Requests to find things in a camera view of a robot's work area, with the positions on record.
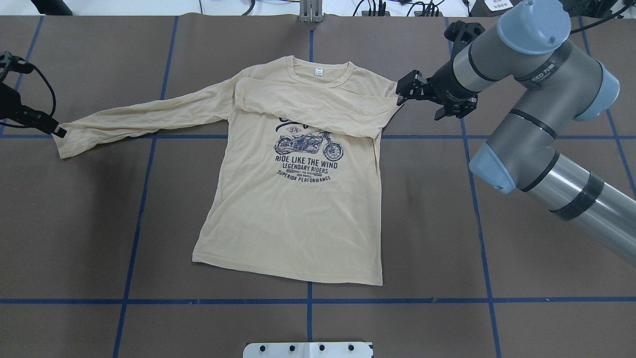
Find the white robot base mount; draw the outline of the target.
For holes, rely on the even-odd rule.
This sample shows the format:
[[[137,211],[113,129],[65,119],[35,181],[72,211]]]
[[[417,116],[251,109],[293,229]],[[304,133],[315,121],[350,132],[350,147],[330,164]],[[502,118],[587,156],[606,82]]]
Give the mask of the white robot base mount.
[[[243,358],[373,358],[368,342],[253,343],[243,349]]]

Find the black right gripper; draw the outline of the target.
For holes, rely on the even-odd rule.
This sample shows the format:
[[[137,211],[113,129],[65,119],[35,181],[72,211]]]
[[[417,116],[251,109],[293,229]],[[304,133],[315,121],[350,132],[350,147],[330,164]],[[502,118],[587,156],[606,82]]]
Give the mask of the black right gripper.
[[[464,118],[477,108],[478,93],[460,84],[454,74],[452,63],[446,63],[434,75],[425,78],[419,70],[413,70],[397,82],[398,106],[407,100],[429,100],[442,107],[436,111],[434,120],[447,116]]]

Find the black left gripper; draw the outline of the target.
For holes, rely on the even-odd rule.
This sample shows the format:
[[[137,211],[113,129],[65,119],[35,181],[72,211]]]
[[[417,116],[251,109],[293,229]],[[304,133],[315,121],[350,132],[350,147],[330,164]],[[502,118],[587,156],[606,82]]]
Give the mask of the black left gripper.
[[[1,123],[7,127],[50,131],[50,134],[59,138],[64,138],[67,133],[51,115],[22,104],[18,91],[5,84],[0,85],[0,117],[1,120],[7,119],[17,123]]]

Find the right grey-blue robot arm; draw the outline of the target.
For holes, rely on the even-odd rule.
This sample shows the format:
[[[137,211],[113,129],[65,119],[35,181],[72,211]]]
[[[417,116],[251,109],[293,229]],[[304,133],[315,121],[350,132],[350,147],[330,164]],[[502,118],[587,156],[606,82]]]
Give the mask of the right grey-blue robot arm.
[[[553,147],[570,122],[594,119],[620,92],[570,32],[559,0],[518,2],[488,29],[457,20],[444,33],[453,44],[450,60],[431,77],[418,70],[402,77],[397,104],[430,100],[441,105],[435,120],[464,118],[482,91],[513,77],[526,91],[470,160],[470,172],[501,193],[527,193],[634,264],[635,201]]]

